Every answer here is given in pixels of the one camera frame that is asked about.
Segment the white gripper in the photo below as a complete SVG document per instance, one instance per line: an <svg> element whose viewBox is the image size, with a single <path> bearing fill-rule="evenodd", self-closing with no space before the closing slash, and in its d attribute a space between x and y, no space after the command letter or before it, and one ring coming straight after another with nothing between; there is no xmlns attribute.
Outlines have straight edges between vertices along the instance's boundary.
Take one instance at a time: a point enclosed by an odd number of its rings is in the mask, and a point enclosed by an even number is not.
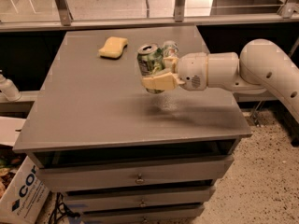
<svg viewBox="0 0 299 224"><path fill-rule="evenodd" d="M187 91L203 91L207 86L207 55L204 52L189 53L180 59L164 57L164 69L169 72L143 77L142 85L146 89L160 91L170 91L177 86Z"/></svg>

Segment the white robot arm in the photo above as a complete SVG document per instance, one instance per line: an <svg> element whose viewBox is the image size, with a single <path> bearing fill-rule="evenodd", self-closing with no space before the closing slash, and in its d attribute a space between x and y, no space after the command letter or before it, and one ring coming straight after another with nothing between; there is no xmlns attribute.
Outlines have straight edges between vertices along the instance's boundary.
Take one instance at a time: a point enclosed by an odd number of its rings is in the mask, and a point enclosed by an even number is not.
<svg viewBox="0 0 299 224"><path fill-rule="evenodd" d="M187 91L221 88L233 93L259 94L269 91L299 122L299 69L275 43L265 39L250 41L240 53L172 54L164 59L166 68L144 76L149 90Z"/></svg>

